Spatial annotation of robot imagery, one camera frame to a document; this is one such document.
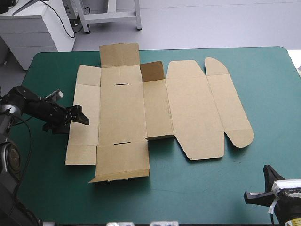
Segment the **flattened cardboard box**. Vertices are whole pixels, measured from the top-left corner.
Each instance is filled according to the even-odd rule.
[[[149,176],[148,140],[176,137],[191,160],[224,155],[224,133],[237,147],[254,133],[227,68],[205,60],[140,64],[138,44],[101,46],[102,68],[78,70],[74,104],[90,125],[72,124],[66,165],[94,165],[91,182]]]

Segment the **white object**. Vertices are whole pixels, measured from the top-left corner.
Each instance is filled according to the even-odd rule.
[[[19,0],[8,12],[0,14],[0,36],[23,69],[27,70],[33,57],[40,52],[69,52],[75,38],[70,38],[55,12],[42,2],[37,2],[12,15],[28,0]],[[46,2],[61,17],[68,34],[73,30],[61,0]]]
[[[74,0],[63,0],[63,4],[70,20],[75,20],[78,16]]]
[[[297,69],[297,72],[299,73],[301,78],[301,50],[288,50],[287,52],[290,55],[292,62],[295,65],[295,68]]]
[[[272,192],[275,193],[275,199],[272,202],[271,206],[269,207],[268,213],[273,214],[274,208],[279,200],[278,192],[282,189],[292,189],[292,188],[300,188],[301,187],[301,179],[295,180],[276,180],[272,186]]]
[[[137,29],[141,30],[142,26],[141,26],[141,18],[140,18],[139,0],[134,0],[134,3],[135,3],[135,11],[116,12],[116,0],[108,0],[107,13],[86,14],[82,0],[75,0],[80,21],[82,23],[85,33],[90,33],[88,24],[117,22],[117,21],[125,21],[125,20],[136,20]]]

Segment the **cardboard bottom panel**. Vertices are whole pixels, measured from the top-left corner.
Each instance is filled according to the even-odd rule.
[[[147,140],[97,147],[96,173],[91,182],[149,176]]]
[[[135,170],[123,173],[110,173],[101,176],[96,176],[89,183],[113,180],[128,180],[130,178],[148,177],[150,175],[149,169]]]

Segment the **gray floor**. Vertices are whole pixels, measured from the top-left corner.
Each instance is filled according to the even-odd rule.
[[[84,4],[92,13],[105,10],[105,2]],[[131,8],[132,0],[118,2],[119,11]],[[91,34],[77,33],[74,51],[94,51],[116,42],[138,42],[140,49],[301,49],[301,0],[141,0],[141,8],[142,31],[135,29],[134,21],[92,24]],[[25,73],[10,56],[0,66],[2,94],[20,84]]]

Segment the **black cable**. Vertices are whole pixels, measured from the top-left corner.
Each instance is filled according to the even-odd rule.
[[[64,30],[65,30],[65,32],[67,33],[67,35],[70,37],[70,38],[72,38],[72,39],[74,39],[75,38],[75,34],[73,35],[73,36],[71,36],[71,35],[69,35],[69,33],[67,32],[67,30],[66,30],[66,28],[65,28],[65,25],[64,25],[64,23],[63,23],[63,21],[62,21],[62,19],[61,19],[61,17],[59,16],[59,14],[56,12],[56,10],[54,9],[54,8],[52,8],[50,5],[48,5],[47,3],[45,3],[45,2],[43,2],[45,5],[47,5],[48,7],[50,7],[54,12],[55,12],[55,14],[58,16],[58,18],[60,19],[60,21],[61,21],[61,23],[62,23],[62,25],[63,25],[63,28],[64,28]]]
[[[29,121],[30,119],[32,119],[33,118],[33,116],[31,116],[31,117],[29,117],[28,119],[26,119],[26,120],[24,120],[24,121]],[[23,124],[24,122],[19,122],[19,123],[17,123],[17,124],[13,124],[13,126],[18,126],[18,125],[21,125],[21,124]]]
[[[272,226],[275,226],[275,224],[274,224],[274,219],[273,219],[273,214],[271,213],[270,216],[271,216],[271,223],[272,223]]]
[[[11,117],[13,117],[13,118],[17,118],[17,119],[21,120],[21,121],[26,125],[26,127],[27,127],[27,129],[28,129],[28,132],[29,132],[29,138],[30,138],[29,152],[28,152],[28,154],[27,154],[27,159],[26,159],[26,162],[25,162],[25,165],[24,165],[24,169],[23,169],[22,175],[21,175],[21,177],[20,177],[20,181],[19,181],[19,183],[17,184],[17,186],[15,187],[14,192],[13,192],[14,204],[13,204],[13,206],[12,206],[12,208],[11,208],[9,214],[8,214],[8,217],[9,217],[10,214],[13,212],[15,206],[16,206],[16,203],[17,203],[17,202],[16,202],[16,193],[17,193],[17,191],[19,190],[19,187],[20,187],[21,183],[23,182],[24,175],[25,175],[25,173],[26,173],[26,170],[27,170],[28,165],[29,165],[30,158],[31,158],[31,156],[32,156],[32,143],[33,143],[33,139],[32,139],[32,132],[30,131],[30,127],[29,127],[29,125],[27,124],[27,122],[26,122],[25,120],[23,120],[23,119],[20,118],[19,116],[13,115],[13,114],[10,113],[10,112],[7,112],[7,111],[1,112],[0,114],[6,114],[6,115],[8,115],[8,116],[11,116]]]

